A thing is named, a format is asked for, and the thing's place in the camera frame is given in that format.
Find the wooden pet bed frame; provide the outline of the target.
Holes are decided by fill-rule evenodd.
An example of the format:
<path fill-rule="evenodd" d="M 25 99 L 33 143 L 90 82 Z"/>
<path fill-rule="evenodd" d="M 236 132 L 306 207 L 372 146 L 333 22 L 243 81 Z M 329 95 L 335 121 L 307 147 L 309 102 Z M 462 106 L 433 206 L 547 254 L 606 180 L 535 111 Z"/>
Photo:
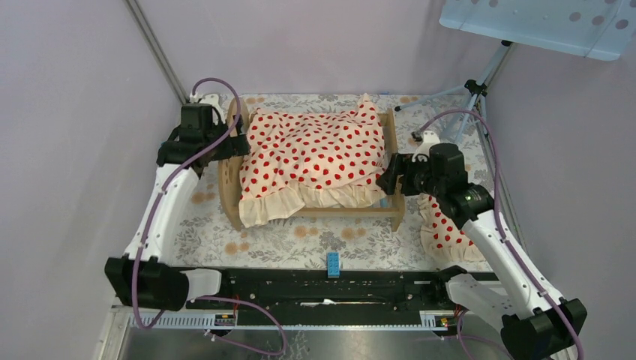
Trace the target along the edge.
<path fill-rule="evenodd" d="M 398 150 L 398 142 L 394 111 L 390 109 L 387 113 L 380 113 L 379 119 L 387 150 L 396 152 Z M 239 198 L 242 190 L 239 167 L 242 165 L 242 161 L 242 157 L 232 157 L 229 160 L 219 161 L 217 166 L 220 205 L 232 228 L 238 231 L 243 229 L 243 223 L 239 216 Z M 405 211 L 404 196 L 396 193 L 388 195 L 367 208 L 302 208 L 292 216 L 296 218 L 390 218 L 391 230 L 395 232 L 404 219 Z"/>

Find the large strawberry print cushion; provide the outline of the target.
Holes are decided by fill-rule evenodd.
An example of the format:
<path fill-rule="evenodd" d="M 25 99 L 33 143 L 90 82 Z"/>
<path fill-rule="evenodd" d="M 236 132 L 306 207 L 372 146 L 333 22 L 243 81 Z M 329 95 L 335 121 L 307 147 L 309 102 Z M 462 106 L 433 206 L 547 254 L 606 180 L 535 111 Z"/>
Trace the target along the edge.
<path fill-rule="evenodd" d="M 304 208 L 366 208 L 386 196 L 376 184 L 385 169 L 386 143 L 367 94 L 339 113 L 257 108 L 247 140 L 238 201 L 245 227 Z"/>

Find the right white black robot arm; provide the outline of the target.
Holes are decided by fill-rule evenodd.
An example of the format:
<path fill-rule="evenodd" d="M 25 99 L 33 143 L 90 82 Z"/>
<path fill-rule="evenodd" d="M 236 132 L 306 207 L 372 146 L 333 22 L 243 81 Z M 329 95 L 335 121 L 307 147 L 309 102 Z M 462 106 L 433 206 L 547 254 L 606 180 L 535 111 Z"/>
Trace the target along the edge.
<path fill-rule="evenodd" d="M 442 281 L 430 288 L 434 305 L 448 309 L 458 304 L 472 311 L 499 332 L 513 359 L 548 359 L 570 347 L 584 358 L 579 334 L 587 309 L 577 298 L 563 298 L 532 264 L 498 203 L 487 189 L 469 182 L 456 145 L 432 145 L 427 154 L 394 153 L 376 183 L 387 194 L 434 197 L 441 212 L 473 241 L 506 292 L 494 292 L 455 266 L 442 271 Z"/>

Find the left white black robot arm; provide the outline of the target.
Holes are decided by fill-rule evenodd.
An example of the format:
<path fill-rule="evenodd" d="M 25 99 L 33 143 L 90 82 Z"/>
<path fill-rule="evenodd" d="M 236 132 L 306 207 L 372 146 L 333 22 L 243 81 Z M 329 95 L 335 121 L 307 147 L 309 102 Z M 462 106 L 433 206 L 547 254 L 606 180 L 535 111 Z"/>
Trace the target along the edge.
<path fill-rule="evenodd" d="M 159 311 L 179 311 L 201 296 L 214 308 L 224 308 L 233 289 L 217 270 L 180 271 L 167 265 L 179 223 L 204 169 L 216 161 L 246 155 L 249 144 L 241 132 L 244 106 L 233 100 L 226 119 L 209 103 L 181 107 L 180 124 L 157 153 L 154 186 L 138 230 L 120 257 L 104 267 L 123 305 Z"/>

